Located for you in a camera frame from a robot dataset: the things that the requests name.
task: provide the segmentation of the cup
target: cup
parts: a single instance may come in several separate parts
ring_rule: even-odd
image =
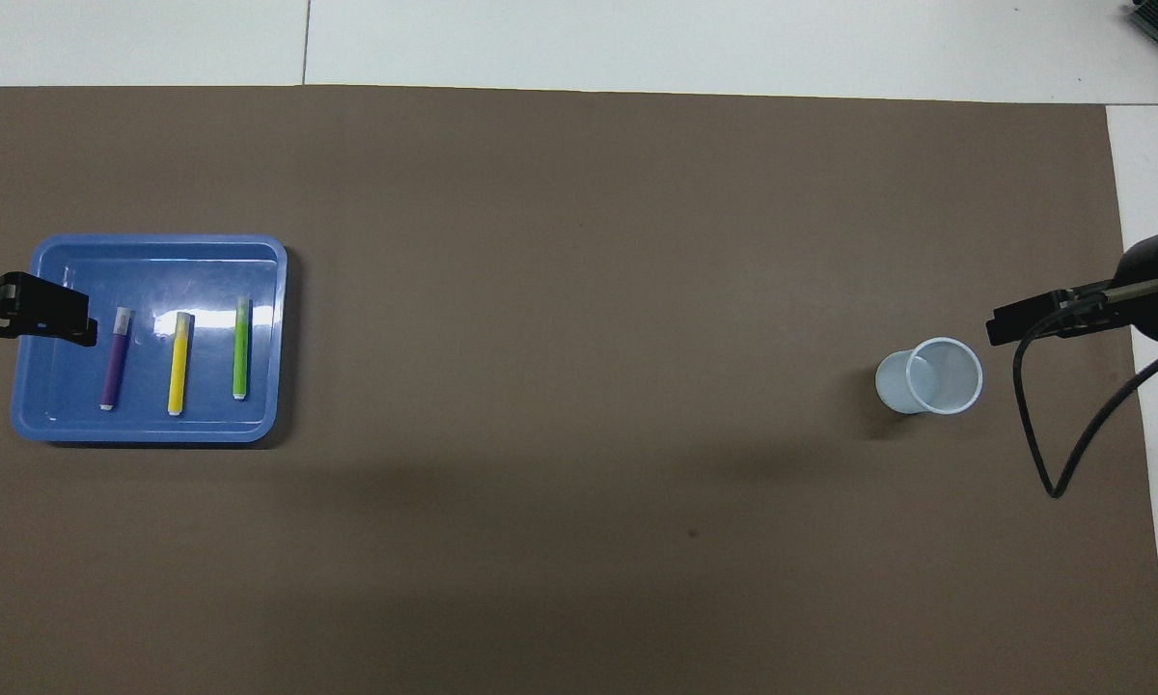
[[[959,339],[924,339],[879,363],[875,390],[897,414],[957,415],[982,394],[982,363]]]

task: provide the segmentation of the blue tray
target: blue tray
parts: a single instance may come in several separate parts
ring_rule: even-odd
[[[28,439],[127,444],[249,444],[279,405],[287,251],[255,234],[60,234],[31,272],[89,295],[98,344],[20,339],[12,420]],[[235,302],[251,297],[249,393],[232,396]],[[124,381],[98,409],[117,307],[133,309]],[[185,409],[168,415],[175,314],[193,314]]]

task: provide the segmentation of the brown table surface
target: brown table surface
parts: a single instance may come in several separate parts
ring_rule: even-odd
[[[280,423],[22,440],[0,342],[0,693],[1158,693],[1138,409],[1050,500],[983,332],[1113,272],[1100,107],[0,89],[59,233],[283,241]],[[981,401],[891,414],[933,335]],[[1131,367],[1031,351],[1054,462]]]

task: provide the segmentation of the black cable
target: black cable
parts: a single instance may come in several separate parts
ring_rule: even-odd
[[[1016,354],[1012,357],[1012,388],[1016,390],[1016,408],[1020,410],[1021,415],[1021,427],[1025,431],[1025,441],[1029,446],[1029,454],[1033,456],[1033,464],[1038,467],[1039,478],[1042,480],[1042,488],[1046,488],[1047,495],[1050,497],[1058,498],[1069,488],[1069,481],[1072,480],[1072,475],[1077,470],[1077,466],[1080,462],[1080,456],[1090,448],[1090,444],[1094,436],[1098,434],[1099,427],[1104,426],[1107,418],[1115,412],[1115,410],[1123,403],[1123,401],[1129,397],[1133,392],[1137,390],[1138,387],[1151,378],[1153,374],[1158,374],[1158,359],[1153,360],[1148,367],[1141,370],[1141,373],[1135,374],[1134,378],[1129,379],[1113,396],[1109,397],[1107,403],[1105,403],[1091,419],[1090,425],[1085,427],[1082,432],[1080,438],[1077,440],[1077,445],[1072,448],[1072,454],[1068,455],[1068,463],[1064,463],[1063,471],[1060,474],[1058,481],[1051,484],[1051,476],[1047,474],[1046,463],[1042,461],[1042,453],[1039,449],[1038,436],[1034,434],[1034,423],[1029,420],[1028,405],[1025,403],[1025,386],[1021,379],[1021,364],[1025,359],[1025,350],[1033,343],[1040,334],[1050,329],[1057,322],[1063,321],[1064,317],[1072,316],[1076,313],[1085,310],[1090,307],[1095,307],[1107,300],[1101,293],[1077,300],[1077,302],[1069,303],[1068,307],[1063,307],[1054,313],[1050,313],[1042,321],[1038,321],[1036,324],[1029,327],[1021,338],[1020,344],[1016,348]]]

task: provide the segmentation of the white floor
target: white floor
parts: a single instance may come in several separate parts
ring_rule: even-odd
[[[450,85],[1109,104],[1130,242],[1158,233],[1158,47],[1127,23],[1129,8],[1127,0],[19,0],[0,2],[0,85]],[[1138,366],[1158,353],[1139,335],[1134,349]],[[1158,541],[1158,378],[1141,401]]]

